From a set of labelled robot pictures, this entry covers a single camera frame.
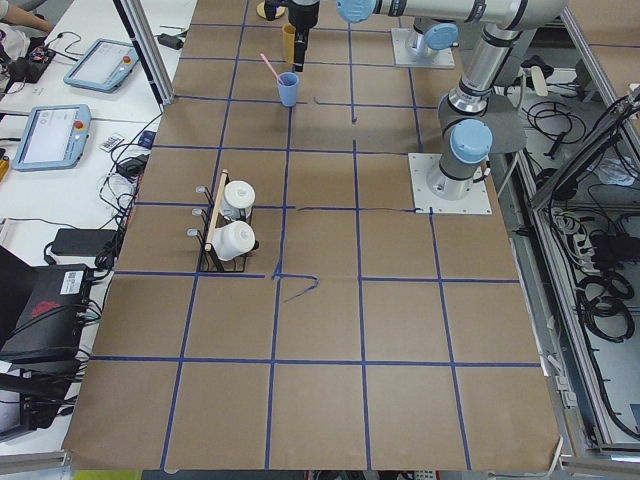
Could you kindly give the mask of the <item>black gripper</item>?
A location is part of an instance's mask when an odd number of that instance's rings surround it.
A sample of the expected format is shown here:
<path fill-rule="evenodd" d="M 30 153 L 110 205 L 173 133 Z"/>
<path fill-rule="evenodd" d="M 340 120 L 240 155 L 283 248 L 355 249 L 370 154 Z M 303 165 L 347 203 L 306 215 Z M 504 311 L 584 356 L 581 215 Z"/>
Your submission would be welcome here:
<path fill-rule="evenodd" d="M 295 72 L 302 72 L 304 70 L 309 32 L 309 28 L 295 28 L 293 52 L 293 68 Z"/>

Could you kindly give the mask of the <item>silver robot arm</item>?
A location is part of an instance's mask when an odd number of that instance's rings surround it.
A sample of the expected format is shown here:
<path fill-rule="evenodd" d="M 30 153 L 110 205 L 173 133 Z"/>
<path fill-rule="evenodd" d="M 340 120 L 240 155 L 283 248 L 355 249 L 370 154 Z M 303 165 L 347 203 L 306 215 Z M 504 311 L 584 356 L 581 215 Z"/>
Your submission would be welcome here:
<path fill-rule="evenodd" d="M 466 196 L 476 169 L 489 155 L 491 129 L 481 121 L 488 98 L 514 43 L 525 30 L 557 17 L 565 1 L 338 1 L 337 11 L 348 23 L 370 16 L 412 16 L 485 27 L 459 83 L 438 107 L 444 151 L 426 175 L 431 192 L 447 200 Z"/>
<path fill-rule="evenodd" d="M 459 28 L 454 22 L 415 17 L 407 48 L 412 55 L 425 57 L 450 48 L 458 41 L 458 36 Z"/>

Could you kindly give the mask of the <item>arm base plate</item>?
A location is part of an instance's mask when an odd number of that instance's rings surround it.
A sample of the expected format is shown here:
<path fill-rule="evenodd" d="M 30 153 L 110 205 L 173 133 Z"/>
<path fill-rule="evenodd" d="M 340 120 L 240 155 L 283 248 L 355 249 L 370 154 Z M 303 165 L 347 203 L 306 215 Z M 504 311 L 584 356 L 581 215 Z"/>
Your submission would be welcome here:
<path fill-rule="evenodd" d="M 423 214 L 491 215 L 481 169 L 467 180 L 452 180 L 440 169 L 441 154 L 409 153 L 414 210 Z"/>
<path fill-rule="evenodd" d="M 397 67 L 426 69 L 453 69 L 455 67 L 451 48 L 433 50 L 423 43 L 421 49 L 416 49 L 416 46 L 420 44 L 420 38 L 421 36 L 413 29 L 393 28 L 391 30 L 391 43 Z"/>

